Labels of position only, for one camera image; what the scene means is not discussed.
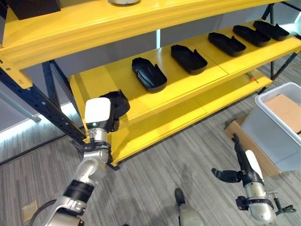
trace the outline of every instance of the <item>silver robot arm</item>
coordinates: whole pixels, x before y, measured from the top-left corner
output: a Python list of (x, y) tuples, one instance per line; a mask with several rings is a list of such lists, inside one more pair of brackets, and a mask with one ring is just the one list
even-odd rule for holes
[(52, 206), (43, 226), (83, 226), (80, 217), (95, 186), (110, 168), (106, 164), (111, 156), (107, 133), (119, 127), (119, 117), (130, 106), (121, 90), (86, 102), (85, 120), (90, 137), (83, 147), (84, 157), (77, 167), (73, 179), (64, 194)]
[(247, 197), (239, 196), (236, 204), (239, 210), (249, 211), (256, 225), (277, 226), (274, 206), (267, 198), (257, 159), (252, 151), (244, 151), (236, 134), (233, 137), (240, 171), (220, 171), (213, 168), (212, 172), (215, 177), (227, 183), (243, 182)]

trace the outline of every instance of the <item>gray wall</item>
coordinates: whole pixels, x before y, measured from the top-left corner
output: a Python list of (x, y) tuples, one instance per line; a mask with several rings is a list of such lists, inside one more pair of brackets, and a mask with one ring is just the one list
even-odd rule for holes
[[(299, 7), (301, 5), (300, 0), (293, 0), (291, 2)], [(265, 8), (266, 6), (244, 9), (162, 29), (161, 45), (164, 46), (206, 32), (212, 32), (220, 28), (258, 19), (262, 16)], [(292, 23), (298, 15), (297, 11), (280, 3), (275, 5), (274, 12), (275, 23), (280, 24)], [(3, 28), (4, 20), (0, 18), (0, 32), (2, 33)], [(65, 75), (70, 76), (74, 73), (79, 73), (84, 70), (154, 49), (155, 47), (156, 34), (155, 32), (150, 32), (100, 47), (88, 49), (76, 54), (64, 56), (57, 59), (57, 63), (60, 65)], [(35, 85), (43, 92), (47, 93), (41, 65), (35, 65), (33, 67), (26, 68), (25, 71), (31, 76)], [(31, 107), (24, 103), (2, 83), (0, 83), (0, 89), (5, 91), (16, 102), (25, 107), (32, 114), (36, 113)], [(68, 102), (67, 97), (59, 86), (57, 86), (57, 91), (61, 104)], [(0, 115), (0, 131), (25, 119), (23, 115), (12, 109), (1, 99)]]

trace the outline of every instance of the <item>cable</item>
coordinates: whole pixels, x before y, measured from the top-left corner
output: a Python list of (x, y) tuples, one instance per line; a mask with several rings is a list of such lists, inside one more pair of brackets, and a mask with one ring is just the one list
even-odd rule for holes
[(48, 201), (47, 203), (41, 205), (37, 211), (33, 214), (28, 226), (32, 226), (33, 223), (34, 223), (34, 220), (37, 218), (37, 216), (45, 209), (47, 208), (48, 206), (51, 206), (52, 204), (54, 204), (56, 202), (56, 199), (54, 200), (51, 200), (51, 201)]
[(274, 198), (274, 201), (278, 208), (276, 215), (279, 215), (281, 213), (295, 213), (296, 212), (296, 209), (293, 208), (293, 205), (289, 205), (287, 207), (282, 208), (278, 198)]

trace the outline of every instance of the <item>white plastic bin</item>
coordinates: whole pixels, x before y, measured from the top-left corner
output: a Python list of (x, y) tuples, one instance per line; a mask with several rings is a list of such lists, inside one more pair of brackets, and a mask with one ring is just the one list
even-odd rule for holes
[(301, 170), (301, 137), (275, 115), (264, 102), (284, 94), (301, 105), (301, 87), (293, 82), (255, 98), (257, 107), (242, 123), (243, 131), (281, 171)]

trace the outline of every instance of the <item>yellow shelf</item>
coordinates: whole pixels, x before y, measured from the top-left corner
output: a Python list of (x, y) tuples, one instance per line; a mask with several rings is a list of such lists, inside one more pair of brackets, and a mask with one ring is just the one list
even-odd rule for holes
[(211, 115), (272, 81), (257, 70), (256, 81), (236, 77), (150, 118), (111, 133), (113, 165), (175, 132)]
[[(241, 25), (255, 30), (255, 27), (253, 27), (253, 21)], [(256, 69), (266, 63), (285, 56), (288, 53), (300, 51), (301, 49), (301, 40), (293, 37), (292, 35), (284, 41), (271, 39), (267, 46), (259, 48), (236, 35), (232, 29), (233, 26), (215, 32), (222, 33), (228, 37), (232, 37), (232, 35), (234, 35), (235, 38), (246, 46), (246, 50), (239, 57), (232, 57), (221, 52), (215, 45), (210, 43), (208, 40), (208, 34), (189, 40), (191, 44), (202, 49), (208, 58), (212, 59), (212, 61), (230, 75), (240, 75), (249, 72), (250, 70)]]
[[(218, 32), (228, 34), (231, 30), (232, 27)], [(82, 120), (87, 100), (121, 89), (131, 106), (129, 112), (120, 118), (120, 128), (124, 128), (301, 48), (301, 40), (293, 36), (282, 42), (271, 40), (269, 45), (261, 48), (241, 40), (247, 47), (246, 52), (231, 57), (212, 45), (207, 36), (204, 34), (177, 43), (191, 50), (196, 48), (208, 61), (207, 68), (200, 75), (192, 76), (184, 71), (171, 57), (169, 45), (71, 76), (70, 85)], [(164, 90), (150, 94), (144, 89), (131, 68), (135, 57), (144, 57), (159, 65), (167, 77)]]
[(9, 8), (1, 60), (20, 70), (156, 29), (281, 0), (142, 0), (116, 7), (107, 0), (60, 0), (62, 10), (18, 20)]
[[(188, 42), (180, 44), (195, 49)], [(167, 77), (164, 90), (151, 94), (144, 89), (131, 67), (135, 57), (158, 64)], [(206, 60), (208, 65), (204, 72), (196, 76), (189, 75), (171, 57), (170, 46), (166, 46), (76, 74), (70, 77), (69, 82), (82, 119), (87, 100), (121, 89), (131, 106), (127, 114), (120, 118), (120, 127), (123, 128), (222, 83), (228, 74), (207, 57)]]

